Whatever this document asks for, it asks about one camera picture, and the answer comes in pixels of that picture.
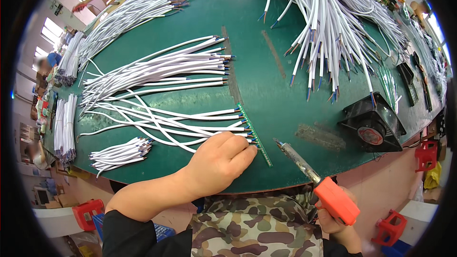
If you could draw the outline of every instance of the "blue shirt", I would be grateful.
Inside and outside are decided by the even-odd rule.
[[[60,54],[57,54],[57,53],[48,54],[48,61],[49,61],[49,65],[51,65],[51,67],[53,67],[55,64],[57,64],[57,66],[58,66],[60,63],[60,59],[62,59],[62,56]]]

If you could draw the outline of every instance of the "orange soldering iron handle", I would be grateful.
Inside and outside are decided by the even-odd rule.
[[[356,222],[360,209],[346,193],[330,178],[326,177],[314,189],[322,207],[340,223],[351,226]]]

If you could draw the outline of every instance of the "hand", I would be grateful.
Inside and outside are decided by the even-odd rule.
[[[210,137],[198,147],[187,166],[181,169],[186,189],[197,198],[226,189],[257,155],[245,137],[223,132]]]
[[[355,203],[357,204],[357,198],[354,196],[353,193],[351,193],[350,191],[348,191],[348,189],[346,189],[345,187],[341,187],[340,188],[346,193],[346,195],[349,196],[349,198]],[[316,206],[318,207],[321,207],[322,206],[322,203],[321,201],[318,201],[316,203]],[[352,226],[345,226],[344,224],[340,223],[339,221],[335,220],[330,214],[329,212],[326,210],[326,209],[319,209],[317,211],[317,215],[319,217],[319,224],[320,224],[320,227],[322,228],[322,231],[324,231],[325,233],[329,233],[329,234],[332,234],[332,233],[339,233],[339,232],[342,232],[344,230],[346,230],[347,228],[350,228]]]
[[[87,2],[86,1],[83,1],[75,6],[73,6],[73,9],[71,9],[71,13],[75,13],[75,12],[80,12],[81,10],[84,9],[84,7],[87,6]]]

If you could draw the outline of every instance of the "black fan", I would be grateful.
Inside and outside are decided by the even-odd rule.
[[[373,93],[376,107],[373,107],[371,95],[343,109],[344,120],[338,122],[352,134],[357,135],[365,152],[396,152],[403,147],[398,140],[406,131],[387,101],[379,92]]]

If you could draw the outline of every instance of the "circuit board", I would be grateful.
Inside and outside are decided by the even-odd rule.
[[[262,153],[263,157],[265,158],[265,161],[268,164],[268,167],[270,167],[270,168],[273,167],[273,164],[271,163],[271,160],[268,157],[268,154],[266,153],[265,148],[263,147],[262,142],[259,139],[259,136],[257,136],[257,133],[255,133],[254,126],[252,126],[252,123],[249,120],[248,115],[246,114],[246,112],[243,109],[243,106],[240,103],[237,103],[237,106],[239,107],[239,110],[243,114],[244,119],[246,119],[246,123],[248,124],[249,128],[251,129],[252,135],[254,136],[255,141],[257,142],[257,147],[260,149],[260,152]]]

